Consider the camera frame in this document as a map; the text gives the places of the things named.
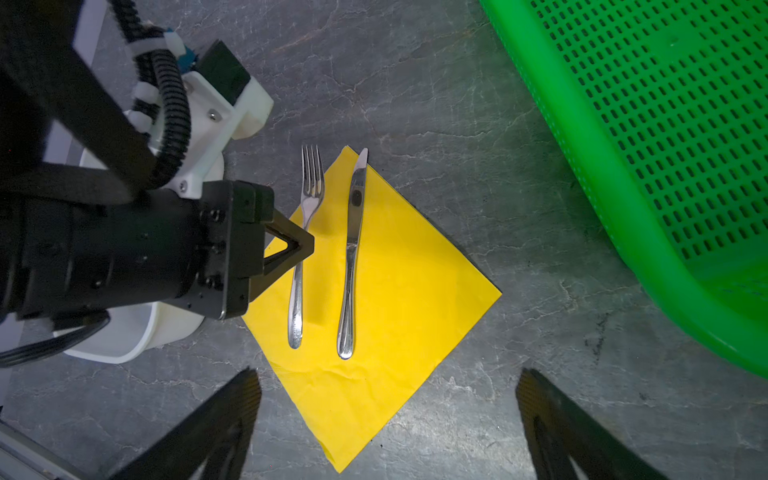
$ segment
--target knife handle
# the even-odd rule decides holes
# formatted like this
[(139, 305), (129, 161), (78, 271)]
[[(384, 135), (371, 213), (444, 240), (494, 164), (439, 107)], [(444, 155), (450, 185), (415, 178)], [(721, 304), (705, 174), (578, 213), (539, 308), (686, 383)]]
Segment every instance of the knife handle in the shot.
[(339, 335), (336, 338), (336, 352), (343, 360), (348, 360), (355, 350), (355, 269), (357, 264), (357, 245), (346, 246), (346, 275), (344, 279), (344, 300), (339, 319)]

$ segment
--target green plastic basket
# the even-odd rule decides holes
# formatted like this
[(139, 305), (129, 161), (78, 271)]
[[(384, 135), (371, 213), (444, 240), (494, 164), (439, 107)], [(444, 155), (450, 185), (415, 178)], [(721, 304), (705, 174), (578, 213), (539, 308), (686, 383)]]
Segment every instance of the green plastic basket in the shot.
[(768, 2), (482, 3), (654, 301), (768, 377)]

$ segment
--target gray marble surface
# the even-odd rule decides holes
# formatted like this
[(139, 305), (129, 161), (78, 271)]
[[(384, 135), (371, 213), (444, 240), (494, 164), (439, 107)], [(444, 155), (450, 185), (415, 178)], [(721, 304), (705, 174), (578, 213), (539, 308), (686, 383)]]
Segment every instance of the gray marble surface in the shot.
[[(229, 178), (298, 204), (299, 146), (370, 161), (504, 293), (342, 474), (534, 478), (515, 383), (532, 366), (671, 478), (764, 478), (768, 382), (656, 308), (618, 258), (476, 0), (179, 0), (141, 12), (192, 45), (222, 38), (275, 99), (226, 151)], [(128, 106), (114, 22), (94, 69)], [(30, 323), (29, 342), (47, 333)], [(336, 478), (239, 319), (119, 366), (20, 368), (2, 418), (93, 475), (142, 452), (245, 366), (263, 402), (244, 478)]]

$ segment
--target white cable tie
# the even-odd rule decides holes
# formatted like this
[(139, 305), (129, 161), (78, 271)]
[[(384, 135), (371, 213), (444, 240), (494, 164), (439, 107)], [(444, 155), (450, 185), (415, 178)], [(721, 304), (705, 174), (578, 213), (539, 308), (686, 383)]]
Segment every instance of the white cable tie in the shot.
[(139, 55), (155, 50), (170, 50), (176, 58), (187, 53), (184, 40), (175, 31), (166, 31), (162, 37), (142, 38), (125, 45), (125, 51), (128, 53), (129, 58), (136, 58)]
[(131, 125), (133, 125), (136, 131), (140, 134), (146, 134), (149, 129), (152, 128), (152, 119), (147, 114), (143, 114), (140, 111), (129, 110), (126, 116)]
[(160, 104), (160, 91), (154, 85), (146, 81), (140, 81), (134, 87), (134, 98), (145, 101), (148, 104)]
[(125, 51), (128, 53), (129, 58), (136, 58), (150, 51), (165, 50), (167, 48), (168, 42), (165, 40), (165, 37), (142, 38), (125, 45)]
[(168, 44), (168, 50), (170, 50), (176, 58), (182, 57), (187, 53), (187, 47), (184, 46), (184, 40), (181, 39), (178, 33), (175, 31), (166, 31), (163, 33), (163, 36)]

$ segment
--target knife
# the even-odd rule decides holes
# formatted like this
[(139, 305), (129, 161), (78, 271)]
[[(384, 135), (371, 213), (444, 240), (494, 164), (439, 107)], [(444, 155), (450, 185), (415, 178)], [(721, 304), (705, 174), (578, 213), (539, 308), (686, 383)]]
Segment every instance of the knife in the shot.
[(346, 218), (346, 275), (339, 335), (336, 338), (336, 352), (344, 360), (348, 360), (355, 350), (355, 267), (362, 226), (362, 204), (366, 198), (367, 171), (368, 149), (363, 148), (352, 172)]

